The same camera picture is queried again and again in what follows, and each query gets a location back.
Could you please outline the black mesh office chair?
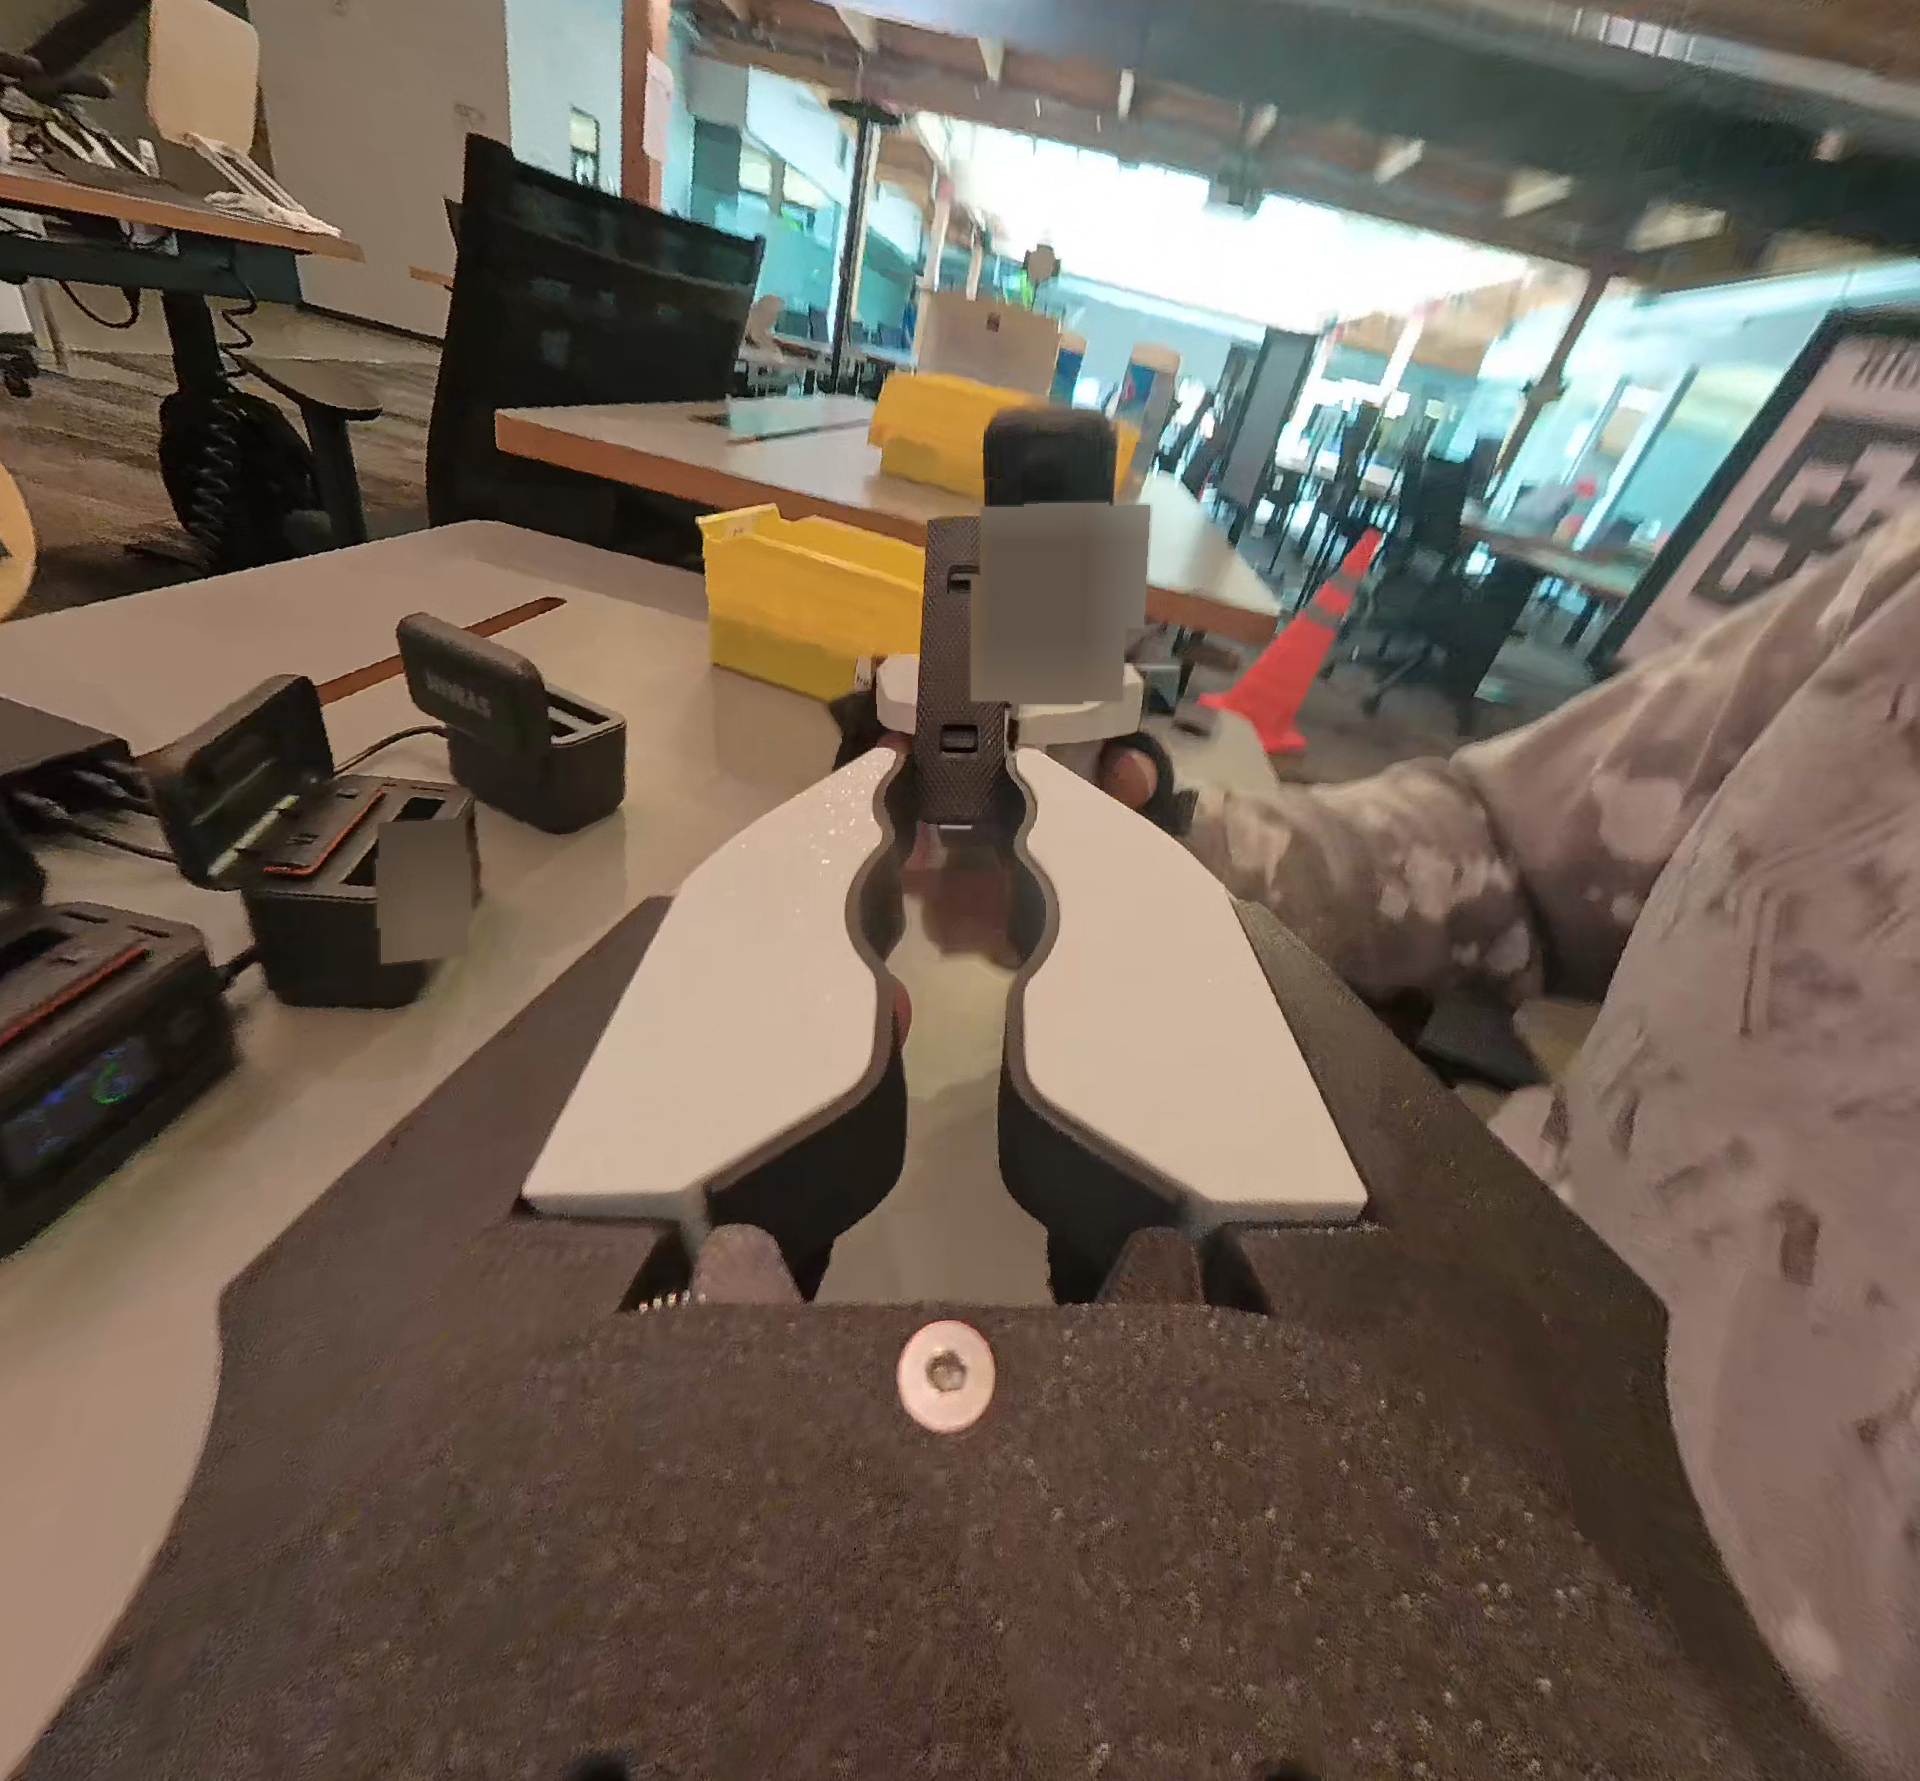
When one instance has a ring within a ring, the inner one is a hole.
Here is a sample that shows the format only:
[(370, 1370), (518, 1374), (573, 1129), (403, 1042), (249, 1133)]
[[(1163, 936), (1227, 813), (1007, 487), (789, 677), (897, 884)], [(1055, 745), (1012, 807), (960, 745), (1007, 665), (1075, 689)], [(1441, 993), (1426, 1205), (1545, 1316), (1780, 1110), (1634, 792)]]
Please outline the black mesh office chair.
[(453, 291), (429, 415), (429, 525), (508, 522), (702, 566), (699, 506), (495, 451), (495, 407), (719, 403), (766, 238), (564, 180), (464, 140)]

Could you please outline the white document stand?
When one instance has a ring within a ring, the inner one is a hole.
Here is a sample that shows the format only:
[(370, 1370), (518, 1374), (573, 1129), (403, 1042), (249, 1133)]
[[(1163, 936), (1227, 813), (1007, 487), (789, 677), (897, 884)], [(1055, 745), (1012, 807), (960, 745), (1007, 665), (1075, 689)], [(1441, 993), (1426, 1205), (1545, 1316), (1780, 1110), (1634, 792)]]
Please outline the white document stand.
[(179, 143), (216, 177), (212, 212), (257, 225), (333, 242), (342, 225), (319, 222), (257, 160), (251, 135), (261, 118), (257, 31), (216, 0), (150, 0), (150, 75), (146, 111), (165, 143)]

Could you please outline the distant tables and chairs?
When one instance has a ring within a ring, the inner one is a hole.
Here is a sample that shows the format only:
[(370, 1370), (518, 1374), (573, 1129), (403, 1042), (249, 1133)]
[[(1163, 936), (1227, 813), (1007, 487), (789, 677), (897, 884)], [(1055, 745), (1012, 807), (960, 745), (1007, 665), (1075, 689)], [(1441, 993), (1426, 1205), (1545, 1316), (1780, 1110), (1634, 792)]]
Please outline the distant tables and chairs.
[(1461, 739), (1483, 725), (1492, 669), (1523, 634), (1534, 595), (1562, 585), (1588, 603), (1625, 603), (1639, 585), (1634, 561), (1612, 574), (1554, 534), (1488, 525), (1471, 511), (1471, 465), (1461, 459), (1418, 459), (1389, 522), (1365, 500), (1340, 500), (1340, 511), (1325, 511), (1325, 525), (1332, 534), (1323, 566), (1304, 574), (1299, 603), (1368, 525), (1378, 525), (1385, 541), (1316, 682), (1339, 665), (1368, 665), (1368, 719), (1389, 689), (1431, 687), (1450, 705)]

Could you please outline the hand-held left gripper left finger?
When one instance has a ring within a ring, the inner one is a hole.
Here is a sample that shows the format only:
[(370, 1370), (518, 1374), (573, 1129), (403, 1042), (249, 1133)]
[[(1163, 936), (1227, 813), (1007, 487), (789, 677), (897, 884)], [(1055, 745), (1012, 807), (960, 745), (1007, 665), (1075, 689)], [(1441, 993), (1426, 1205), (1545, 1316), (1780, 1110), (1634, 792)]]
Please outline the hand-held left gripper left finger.
[(901, 748), (869, 748), (723, 842), (662, 906), (518, 1205), (650, 1224), (687, 1251), (751, 1224), (821, 1292), (908, 1156), (897, 978)]

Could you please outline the black-and-white code sign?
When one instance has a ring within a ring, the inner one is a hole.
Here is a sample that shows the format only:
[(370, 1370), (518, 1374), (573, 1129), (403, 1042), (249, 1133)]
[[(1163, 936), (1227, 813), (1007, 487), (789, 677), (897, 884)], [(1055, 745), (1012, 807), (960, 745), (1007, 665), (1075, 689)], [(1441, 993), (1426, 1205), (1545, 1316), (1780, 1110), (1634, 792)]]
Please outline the black-and-white code sign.
[(1920, 307), (1832, 307), (1588, 650), (1664, 655), (1920, 511)]

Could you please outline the person's right forearm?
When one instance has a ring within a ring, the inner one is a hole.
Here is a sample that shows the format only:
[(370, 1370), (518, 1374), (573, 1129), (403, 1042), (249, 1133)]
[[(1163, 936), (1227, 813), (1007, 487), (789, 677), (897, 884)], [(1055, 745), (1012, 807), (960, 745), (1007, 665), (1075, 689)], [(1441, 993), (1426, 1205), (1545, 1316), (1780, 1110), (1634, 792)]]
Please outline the person's right forearm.
[(1612, 1042), (1912, 1042), (1913, 705), (1906, 517), (1450, 756), (1202, 792), (1186, 846), (1368, 999), (1492, 978)]

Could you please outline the black power hub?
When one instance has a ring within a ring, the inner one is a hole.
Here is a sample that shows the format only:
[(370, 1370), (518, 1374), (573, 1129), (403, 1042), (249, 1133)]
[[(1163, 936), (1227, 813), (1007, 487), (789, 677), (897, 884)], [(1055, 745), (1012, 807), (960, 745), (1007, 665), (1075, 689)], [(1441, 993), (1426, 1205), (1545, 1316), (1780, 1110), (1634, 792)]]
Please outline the black power hub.
[(0, 699), (0, 792), (58, 797), (62, 782), (146, 792), (118, 735)]

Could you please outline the wood-topped standing desk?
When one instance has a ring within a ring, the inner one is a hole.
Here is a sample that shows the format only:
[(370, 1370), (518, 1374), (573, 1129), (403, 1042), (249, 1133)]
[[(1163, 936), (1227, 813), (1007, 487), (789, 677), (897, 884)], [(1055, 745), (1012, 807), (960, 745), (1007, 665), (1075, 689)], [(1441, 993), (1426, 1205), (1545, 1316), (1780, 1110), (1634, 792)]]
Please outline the wood-topped standing desk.
[(241, 316), (297, 304), (297, 260), (360, 265), (350, 238), (319, 242), (257, 225), (150, 177), (107, 177), (85, 160), (74, 177), (4, 160), (0, 206), (0, 277), (67, 296), (118, 291), (131, 307), (157, 300), (176, 392), (212, 392), (231, 358), (257, 358), (251, 343), (224, 343), (224, 304), (241, 304)]

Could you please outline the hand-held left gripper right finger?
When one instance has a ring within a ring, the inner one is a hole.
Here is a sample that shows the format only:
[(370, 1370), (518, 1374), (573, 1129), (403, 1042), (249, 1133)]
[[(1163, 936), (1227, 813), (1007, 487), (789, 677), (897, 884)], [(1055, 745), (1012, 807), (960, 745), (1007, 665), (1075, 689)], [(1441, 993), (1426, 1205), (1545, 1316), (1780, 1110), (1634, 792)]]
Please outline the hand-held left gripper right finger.
[(1133, 1234), (1353, 1230), (1365, 1169), (1240, 900), (1044, 748), (1017, 792), (997, 1169), (1091, 1302)]

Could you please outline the orange traffic cone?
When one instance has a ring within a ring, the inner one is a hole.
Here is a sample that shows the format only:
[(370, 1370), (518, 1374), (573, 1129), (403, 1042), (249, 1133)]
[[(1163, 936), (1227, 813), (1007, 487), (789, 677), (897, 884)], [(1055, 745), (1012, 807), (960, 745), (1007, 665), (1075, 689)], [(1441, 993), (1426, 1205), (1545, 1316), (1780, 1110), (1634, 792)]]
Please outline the orange traffic cone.
[(1242, 719), (1263, 752), (1304, 752), (1298, 719), (1339, 647), (1339, 627), (1356, 603), (1378, 541), (1385, 531), (1368, 525), (1323, 579), (1323, 588), (1285, 617), (1285, 627), (1242, 665), (1242, 677), (1227, 689), (1202, 689), (1199, 705), (1214, 719), (1216, 713)]

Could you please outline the black battery charging case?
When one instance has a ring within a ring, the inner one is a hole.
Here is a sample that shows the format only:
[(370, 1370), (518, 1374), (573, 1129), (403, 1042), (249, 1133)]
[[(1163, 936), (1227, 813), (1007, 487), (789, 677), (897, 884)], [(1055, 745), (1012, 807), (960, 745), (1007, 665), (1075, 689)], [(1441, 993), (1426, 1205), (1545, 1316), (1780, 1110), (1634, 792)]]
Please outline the black battery charging case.
[[(319, 687), (272, 677), (150, 756), (165, 851), (197, 886), (239, 891), (241, 851), (309, 792), (389, 780), (328, 752)], [(389, 780), (370, 903), (239, 891), (261, 988), (283, 1006), (415, 1006), (468, 946), (478, 903), (473, 797)]]
[(453, 780), (530, 832), (573, 834), (624, 807), (624, 719), (556, 689), (538, 662), (434, 612), (400, 617), (420, 713), (444, 725)]
[[(35, 851), (4, 818), (0, 929), (39, 906), (107, 903), (51, 903)], [(0, 1253), (39, 1238), (231, 1062), (226, 978), (205, 951), (123, 976), (32, 1042), (0, 1049)]]

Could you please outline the person's right hand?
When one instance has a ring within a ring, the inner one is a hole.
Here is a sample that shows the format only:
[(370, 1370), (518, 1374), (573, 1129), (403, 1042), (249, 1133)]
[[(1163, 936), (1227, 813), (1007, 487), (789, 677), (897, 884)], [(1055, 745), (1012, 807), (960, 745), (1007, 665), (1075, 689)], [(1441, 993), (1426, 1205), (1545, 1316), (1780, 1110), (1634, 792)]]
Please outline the person's right hand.
[(1186, 842), (1199, 792), (1177, 780), (1173, 752), (1150, 735), (1110, 739), (1093, 766), (1093, 782), (1150, 818), (1155, 832)]

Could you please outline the wooden post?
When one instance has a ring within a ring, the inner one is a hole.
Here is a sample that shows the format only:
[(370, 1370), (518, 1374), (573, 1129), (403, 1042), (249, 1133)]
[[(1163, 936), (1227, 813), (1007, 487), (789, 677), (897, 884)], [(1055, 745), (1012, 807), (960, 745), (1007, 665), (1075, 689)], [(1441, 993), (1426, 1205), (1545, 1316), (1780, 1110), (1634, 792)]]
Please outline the wooden post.
[(674, 0), (618, 0), (618, 192), (658, 212), (687, 212), (674, 55)]

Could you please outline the textured black battery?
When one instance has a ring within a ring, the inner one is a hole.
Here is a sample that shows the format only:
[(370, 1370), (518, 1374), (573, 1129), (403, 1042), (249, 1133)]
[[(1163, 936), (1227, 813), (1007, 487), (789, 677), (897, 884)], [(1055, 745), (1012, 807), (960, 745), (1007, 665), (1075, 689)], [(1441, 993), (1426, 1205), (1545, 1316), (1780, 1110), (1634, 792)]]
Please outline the textured black battery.
[(915, 689), (921, 818), (960, 851), (1012, 846), (1022, 797), (1007, 773), (1007, 701), (970, 687), (980, 517), (940, 517), (923, 534), (923, 623)]

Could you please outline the yellow plastic bin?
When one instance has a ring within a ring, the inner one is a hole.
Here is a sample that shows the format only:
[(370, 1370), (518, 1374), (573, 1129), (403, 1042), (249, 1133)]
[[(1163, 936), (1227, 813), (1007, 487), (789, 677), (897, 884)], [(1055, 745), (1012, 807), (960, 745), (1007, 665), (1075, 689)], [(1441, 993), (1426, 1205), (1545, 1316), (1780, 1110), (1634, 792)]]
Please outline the yellow plastic bin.
[(1050, 424), (1099, 435), (1110, 442), (1110, 476), (1093, 480), (1093, 497), (1113, 497), (1113, 459), (1121, 451), (1133, 451), (1128, 424), (977, 375), (893, 369), (870, 403), (869, 442), (879, 451), (879, 470), (893, 480), (988, 500), (988, 429), (1002, 415), (1044, 415)]
[(708, 662), (837, 701), (923, 627), (923, 549), (778, 506), (708, 511)]

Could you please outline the person's torso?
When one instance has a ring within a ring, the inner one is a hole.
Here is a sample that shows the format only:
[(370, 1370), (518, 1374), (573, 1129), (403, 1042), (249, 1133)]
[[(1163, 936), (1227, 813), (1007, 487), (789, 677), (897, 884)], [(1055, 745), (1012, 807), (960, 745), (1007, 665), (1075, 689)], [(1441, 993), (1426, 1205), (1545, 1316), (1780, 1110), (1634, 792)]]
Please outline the person's torso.
[(1668, 1305), (1712, 1541), (1832, 1736), (1913, 1773), (1913, 549), (1853, 559), (1461, 768), (1567, 988), (1545, 1169)]

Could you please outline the white box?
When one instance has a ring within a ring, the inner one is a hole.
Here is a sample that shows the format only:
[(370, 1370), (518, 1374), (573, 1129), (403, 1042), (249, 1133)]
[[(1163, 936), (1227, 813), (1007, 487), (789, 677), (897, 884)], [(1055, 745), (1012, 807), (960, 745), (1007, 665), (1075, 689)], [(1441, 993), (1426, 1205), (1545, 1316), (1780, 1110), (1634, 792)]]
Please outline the white box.
[(1062, 326), (1007, 300), (932, 291), (915, 318), (915, 369), (966, 375), (1050, 403)]

